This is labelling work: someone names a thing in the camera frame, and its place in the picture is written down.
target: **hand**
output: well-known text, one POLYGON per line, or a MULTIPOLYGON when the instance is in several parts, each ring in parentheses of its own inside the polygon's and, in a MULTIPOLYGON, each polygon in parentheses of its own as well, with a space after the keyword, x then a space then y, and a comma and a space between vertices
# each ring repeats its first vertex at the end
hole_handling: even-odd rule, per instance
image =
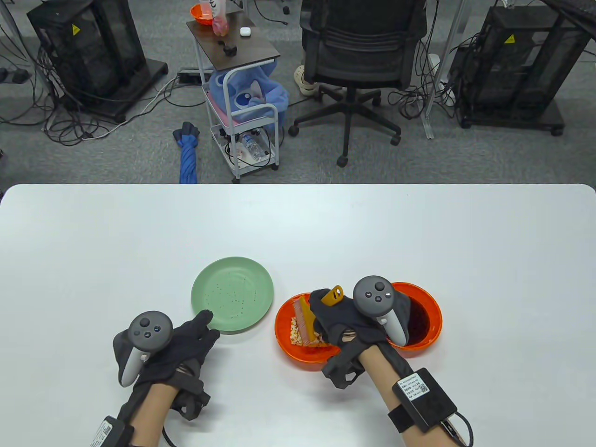
POLYGON ((377 321, 361 314, 354 301, 345 296, 341 302, 329 307, 321 299, 329 292, 328 288, 315 290, 311 293, 311 310, 315 314, 315 331, 319 332, 323 340, 335 346, 342 347, 354 336, 363 343, 374 345, 387 343, 387 334, 377 321))
POLYGON ((181 368, 184 372, 187 368, 191 368, 192 360, 202 366, 207 353, 219 338, 218 330, 207 329, 207 324, 212 318, 211 311, 203 310, 194 319, 175 328, 170 343, 149 357, 135 385, 165 382, 177 369, 181 368))

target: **green plate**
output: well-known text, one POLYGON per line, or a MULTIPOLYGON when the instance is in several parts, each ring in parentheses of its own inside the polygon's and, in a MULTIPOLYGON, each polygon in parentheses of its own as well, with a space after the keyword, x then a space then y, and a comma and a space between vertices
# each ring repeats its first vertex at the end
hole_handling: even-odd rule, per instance
POLYGON ((265 316, 273 303, 273 281, 247 257, 225 257, 206 266, 190 294, 195 313, 213 312, 209 324, 224 332, 243 331, 265 316))

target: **water bottle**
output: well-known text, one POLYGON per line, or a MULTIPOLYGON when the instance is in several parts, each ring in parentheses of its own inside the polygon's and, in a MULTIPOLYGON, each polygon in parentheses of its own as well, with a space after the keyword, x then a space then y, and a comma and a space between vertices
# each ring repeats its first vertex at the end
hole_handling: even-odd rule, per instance
POLYGON ((248 132, 245 132, 242 135, 240 135, 240 141, 242 142, 244 147, 246 147, 246 150, 249 152, 250 156, 253 158, 254 161, 260 162, 261 160, 265 159, 265 152, 259 147, 257 142, 248 132))
POLYGON ((213 32, 216 36, 225 36, 229 31, 228 19, 225 16, 225 0, 209 0, 209 4, 213 14, 213 32))

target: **black pc case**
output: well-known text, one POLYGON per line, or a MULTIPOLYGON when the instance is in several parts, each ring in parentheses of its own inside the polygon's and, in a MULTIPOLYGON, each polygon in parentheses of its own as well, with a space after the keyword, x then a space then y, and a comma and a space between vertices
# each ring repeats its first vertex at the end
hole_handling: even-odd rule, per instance
POLYGON ((48 0, 27 16, 64 89, 90 113, 124 121, 167 73, 145 58, 127 0, 48 0))
POLYGON ((475 43, 451 70, 462 127, 550 130, 564 123, 553 98, 590 35, 549 7, 492 7, 475 43))

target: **forearm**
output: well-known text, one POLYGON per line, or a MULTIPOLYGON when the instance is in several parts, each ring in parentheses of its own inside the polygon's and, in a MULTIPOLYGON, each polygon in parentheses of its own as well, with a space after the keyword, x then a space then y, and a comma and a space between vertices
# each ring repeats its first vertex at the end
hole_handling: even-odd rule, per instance
MULTIPOLYGON (((360 363, 371 377, 389 411, 401 405, 392 387, 400 377, 383 356, 378 346, 371 346, 359 357, 360 363)), ((416 426, 402 433, 407 447, 454 447, 455 442, 440 428, 422 433, 416 426)))
POLYGON ((131 444, 136 447, 157 447, 167 412, 178 390, 163 383, 151 385, 147 397, 132 418, 135 428, 131 444))

